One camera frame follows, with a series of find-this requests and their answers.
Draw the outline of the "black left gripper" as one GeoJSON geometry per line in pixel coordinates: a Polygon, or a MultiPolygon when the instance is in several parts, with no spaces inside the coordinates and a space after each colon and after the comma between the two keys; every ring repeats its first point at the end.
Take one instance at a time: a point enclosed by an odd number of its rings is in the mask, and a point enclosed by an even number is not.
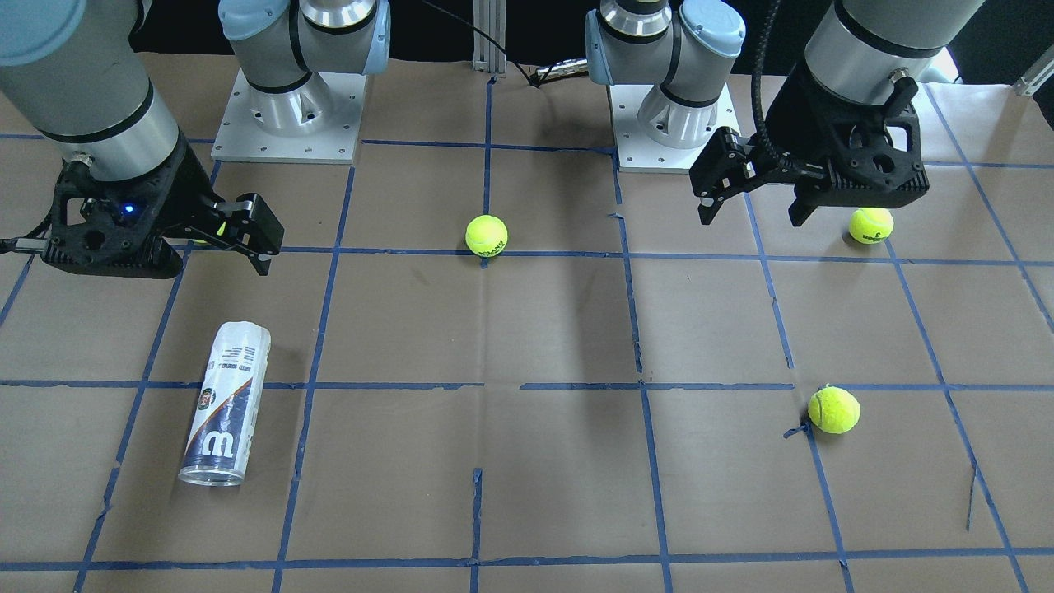
{"type": "MultiPolygon", "coordinates": [[[[819,166],[817,179],[795,180],[790,225],[803,226],[818,207],[904,207],[922,198],[930,181],[912,106],[918,83],[903,76],[880,105],[858,105],[822,86],[806,63],[795,64],[772,102],[765,124],[776,147],[819,166]]],[[[723,203],[768,183],[761,134],[743,138],[716,129],[689,169],[697,216],[711,225],[723,203]]]]}

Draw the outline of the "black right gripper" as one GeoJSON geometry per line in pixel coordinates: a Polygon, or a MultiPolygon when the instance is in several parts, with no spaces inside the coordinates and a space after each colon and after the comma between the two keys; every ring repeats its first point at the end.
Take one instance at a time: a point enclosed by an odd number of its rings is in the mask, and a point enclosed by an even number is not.
{"type": "Polygon", "coordinates": [[[206,233],[208,244],[241,253],[268,275],[285,228],[257,193],[218,198],[193,149],[178,140],[160,166],[115,183],[69,161],[55,187],[42,260],[65,273],[169,280],[182,259],[167,240],[206,233]]]}

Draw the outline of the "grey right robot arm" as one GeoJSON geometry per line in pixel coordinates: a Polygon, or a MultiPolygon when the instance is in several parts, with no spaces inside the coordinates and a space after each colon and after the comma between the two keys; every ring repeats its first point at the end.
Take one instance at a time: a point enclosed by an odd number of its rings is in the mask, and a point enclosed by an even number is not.
{"type": "MultiPolygon", "coordinates": [[[[65,273],[173,278],[173,239],[241,253],[266,275],[285,229],[264,196],[225,200],[129,36],[148,1],[4,1],[2,93],[63,155],[48,217],[5,253],[65,273]]],[[[390,56],[387,1],[222,1],[238,74],[214,157],[350,164],[366,79],[390,56]]]]}

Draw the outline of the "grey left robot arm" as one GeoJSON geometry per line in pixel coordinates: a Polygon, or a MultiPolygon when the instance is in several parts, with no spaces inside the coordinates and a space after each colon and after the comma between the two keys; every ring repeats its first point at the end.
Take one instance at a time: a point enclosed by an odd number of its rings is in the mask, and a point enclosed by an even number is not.
{"type": "Polygon", "coordinates": [[[645,84],[637,118],[669,147],[700,147],[688,175],[697,214],[711,224],[728,198],[790,184],[790,224],[817,207],[904,207],[930,187],[912,99],[934,57],[964,28],[978,1],[833,1],[769,106],[761,76],[780,3],[754,50],[754,133],[707,133],[748,38],[723,1],[602,1],[585,19],[590,79],[645,84]]]}

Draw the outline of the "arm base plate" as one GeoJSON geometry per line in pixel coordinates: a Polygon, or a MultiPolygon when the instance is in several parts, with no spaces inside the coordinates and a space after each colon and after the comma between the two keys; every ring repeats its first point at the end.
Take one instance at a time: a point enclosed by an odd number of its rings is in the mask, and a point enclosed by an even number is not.
{"type": "Polygon", "coordinates": [[[651,84],[610,86],[609,102],[621,172],[688,173],[716,130],[740,129],[728,86],[702,108],[675,104],[651,84]]]}
{"type": "Polygon", "coordinates": [[[282,94],[253,88],[238,72],[211,157],[225,162],[352,165],[370,78],[316,72],[282,94]]]}

